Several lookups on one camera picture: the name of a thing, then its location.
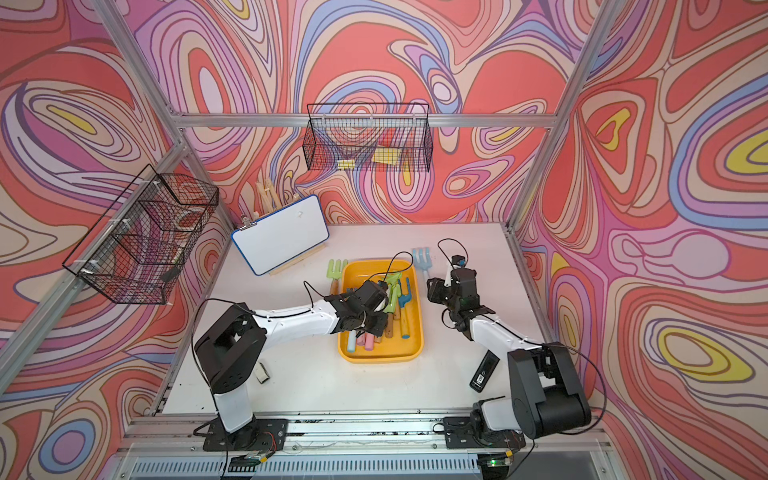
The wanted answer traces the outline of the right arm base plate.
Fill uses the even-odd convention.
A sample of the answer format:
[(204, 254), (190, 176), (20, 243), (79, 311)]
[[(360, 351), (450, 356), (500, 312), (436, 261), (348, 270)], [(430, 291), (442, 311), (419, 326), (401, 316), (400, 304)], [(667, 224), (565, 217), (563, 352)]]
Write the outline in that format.
[(505, 449), (517, 452), (526, 446), (525, 437), (515, 430), (494, 431), (469, 416), (448, 416), (440, 421), (445, 446), (459, 449)]

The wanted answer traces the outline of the green hand fork wooden handle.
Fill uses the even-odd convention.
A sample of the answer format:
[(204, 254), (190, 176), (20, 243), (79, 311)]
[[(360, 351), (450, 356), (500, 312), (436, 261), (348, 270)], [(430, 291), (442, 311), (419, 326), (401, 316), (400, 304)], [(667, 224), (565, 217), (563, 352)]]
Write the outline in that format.
[(392, 338), (394, 334), (394, 314), (387, 314), (387, 323), (384, 330), (384, 336), (386, 338)]

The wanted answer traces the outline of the green three-prong rake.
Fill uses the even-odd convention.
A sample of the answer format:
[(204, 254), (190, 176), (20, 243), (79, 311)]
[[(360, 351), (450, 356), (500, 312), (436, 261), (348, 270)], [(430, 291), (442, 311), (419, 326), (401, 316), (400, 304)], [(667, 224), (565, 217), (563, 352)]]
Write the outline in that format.
[(388, 274), (385, 278), (377, 282), (382, 289), (385, 289), (386, 293), (386, 300), (382, 301), (377, 307), (377, 312), (384, 312), (387, 314), (395, 312), (395, 305), (402, 293), (400, 284), (401, 276), (401, 273)]

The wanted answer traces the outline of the small grey clip device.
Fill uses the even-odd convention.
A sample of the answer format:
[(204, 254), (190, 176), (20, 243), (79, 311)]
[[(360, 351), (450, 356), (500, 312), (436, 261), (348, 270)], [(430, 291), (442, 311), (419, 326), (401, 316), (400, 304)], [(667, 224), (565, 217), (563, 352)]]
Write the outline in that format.
[(252, 376), (259, 384), (264, 384), (270, 380), (270, 375), (262, 362), (257, 362), (254, 366)]

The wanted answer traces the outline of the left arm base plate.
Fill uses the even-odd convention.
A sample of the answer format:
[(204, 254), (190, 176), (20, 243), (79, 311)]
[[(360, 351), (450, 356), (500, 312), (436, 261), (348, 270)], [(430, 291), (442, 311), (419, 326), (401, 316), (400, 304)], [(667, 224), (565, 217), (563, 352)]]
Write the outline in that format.
[(215, 418), (204, 434), (204, 451), (281, 451), (287, 436), (287, 419), (253, 419), (235, 433), (228, 433)]

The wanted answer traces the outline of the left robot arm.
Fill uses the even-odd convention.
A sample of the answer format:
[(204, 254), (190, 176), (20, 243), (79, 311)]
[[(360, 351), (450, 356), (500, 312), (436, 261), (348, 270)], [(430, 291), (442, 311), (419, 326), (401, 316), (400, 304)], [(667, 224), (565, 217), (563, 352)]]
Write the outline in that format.
[(254, 310), (229, 301), (227, 310), (192, 347), (224, 431), (235, 434), (254, 421), (247, 381), (263, 350), (343, 332), (381, 336), (388, 301), (382, 280), (366, 280), (350, 292), (282, 310)]

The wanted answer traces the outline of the yellow plastic storage tray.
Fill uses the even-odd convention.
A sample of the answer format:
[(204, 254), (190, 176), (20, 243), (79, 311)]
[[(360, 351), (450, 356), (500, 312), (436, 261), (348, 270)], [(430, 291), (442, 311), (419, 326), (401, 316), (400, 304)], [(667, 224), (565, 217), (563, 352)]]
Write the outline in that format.
[[(386, 259), (365, 259), (355, 260), (348, 263), (344, 268), (343, 277), (340, 280), (340, 289), (345, 293), (349, 289), (355, 289), (362, 285), (370, 275), (375, 273), (385, 273), (389, 265)], [(421, 275), (418, 274), (413, 266), (408, 270), (407, 260), (397, 259), (392, 263), (390, 274), (401, 271), (401, 289), (405, 291), (405, 279), (410, 279), (412, 291), (412, 300), (407, 305), (408, 317), (411, 328), (411, 336), (407, 340), (401, 338), (399, 317), (394, 318), (394, 334), (392, 338), (385, 336), (375, 342), (372, 351), (365, 351), (362, 346), (357, 345), (354, 353), (347, 352), (347, 340), (349, 332), (343, 332), (338, 336), (337, 346), (339, 355), (351, 363), (356, 364), (387, 364), (397, 362), (408, 362), (418, 357), (424, 347), (424, 330), (422, 325), (421, 306), (423, 301), (419, 294), (424, 288), (419, 286)]]

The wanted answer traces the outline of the green circuit board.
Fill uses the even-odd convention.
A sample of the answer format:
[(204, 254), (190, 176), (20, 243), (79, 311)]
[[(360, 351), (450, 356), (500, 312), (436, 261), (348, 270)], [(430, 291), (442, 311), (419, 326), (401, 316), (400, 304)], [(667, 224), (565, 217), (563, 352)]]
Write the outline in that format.
[(269, 455), (241, 455), (229, 460), (228, 471), (235, 473), (252, 472), (258, 466), (264, 464), (270, 458)]

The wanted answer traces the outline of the small yellow block in basket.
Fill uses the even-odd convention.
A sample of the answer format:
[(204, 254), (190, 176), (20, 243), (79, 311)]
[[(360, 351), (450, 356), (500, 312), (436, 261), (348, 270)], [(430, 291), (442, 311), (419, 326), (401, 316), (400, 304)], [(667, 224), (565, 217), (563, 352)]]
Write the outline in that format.
[(356, 161), (354, 159), (341, 159), (337, 161), (336, 166), (340, 170), (353, 170), (356, 168)]

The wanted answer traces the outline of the aluminium front rail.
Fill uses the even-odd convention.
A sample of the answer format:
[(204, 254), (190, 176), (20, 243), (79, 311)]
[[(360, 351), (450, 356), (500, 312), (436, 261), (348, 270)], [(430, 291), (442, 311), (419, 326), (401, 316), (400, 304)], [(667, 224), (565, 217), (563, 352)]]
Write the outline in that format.
[[(526, 439), (517, 451), (445, 446), (440, 421), (465, 410), (288, 412), (281, 451), (204, 451), (209, 415), (171, 414), (132, 422), (106, 479), (626, 479), (607, 434)], [(241, 455), (269, 455), (255, 471), (228, 471)]]

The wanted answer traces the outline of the black handheld scanner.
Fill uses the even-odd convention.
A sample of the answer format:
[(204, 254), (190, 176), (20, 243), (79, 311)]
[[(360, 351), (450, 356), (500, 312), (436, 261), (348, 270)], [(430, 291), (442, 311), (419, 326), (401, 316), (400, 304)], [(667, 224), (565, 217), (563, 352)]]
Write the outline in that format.
[(474, 374), (472, 375), (469, 386), (475, 392), (482, 392), (496, 370), (500, 359), (490, 350), (487, 350)]

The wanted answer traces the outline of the green rake wooden handle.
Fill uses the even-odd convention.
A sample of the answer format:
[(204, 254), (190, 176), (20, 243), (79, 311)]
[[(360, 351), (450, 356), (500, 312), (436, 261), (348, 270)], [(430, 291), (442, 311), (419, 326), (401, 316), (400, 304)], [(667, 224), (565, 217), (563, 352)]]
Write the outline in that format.
[(343, 277), (344, 268), (348, 265), (346, 259), (331, 259), (328, 262), (326, 277), (331, 281), (330, 294), (338, 295), (340, 292), (340, 280)]

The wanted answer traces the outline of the wooden utensils behind whiteboard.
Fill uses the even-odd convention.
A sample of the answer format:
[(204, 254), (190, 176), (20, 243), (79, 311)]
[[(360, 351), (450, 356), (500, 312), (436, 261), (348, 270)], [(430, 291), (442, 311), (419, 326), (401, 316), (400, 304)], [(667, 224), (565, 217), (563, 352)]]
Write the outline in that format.
[(257, 180), (255, 182), (256, 198), (259, 200), (256, 210), (246, 211), (241, 215), (241, 222), (244, 228), (255, 224), (262, 217), (266, 217), (284, 207), (296, 203), (300, 199), (298, 193), (291, 193), (288, 197), (281, 197), (272, 181)]

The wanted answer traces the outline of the yellow sponge in basket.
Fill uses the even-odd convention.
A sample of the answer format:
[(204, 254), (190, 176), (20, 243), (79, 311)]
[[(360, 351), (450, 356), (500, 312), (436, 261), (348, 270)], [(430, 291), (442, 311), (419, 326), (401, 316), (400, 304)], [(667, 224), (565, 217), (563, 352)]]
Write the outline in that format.
[(376, 147), (372, 162), (377, 165), (396, 166), (400, 162), (402, 150), (394, 147)]

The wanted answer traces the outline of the blue framed whiteboard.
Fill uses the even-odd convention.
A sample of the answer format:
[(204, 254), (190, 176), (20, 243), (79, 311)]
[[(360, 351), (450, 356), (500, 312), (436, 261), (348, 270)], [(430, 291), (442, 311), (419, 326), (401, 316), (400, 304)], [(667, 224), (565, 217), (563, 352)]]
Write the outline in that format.
[(234, 231), (234, 246), (250, 270), (263, 276), (330, 237), (317, 195), (310, 195)]

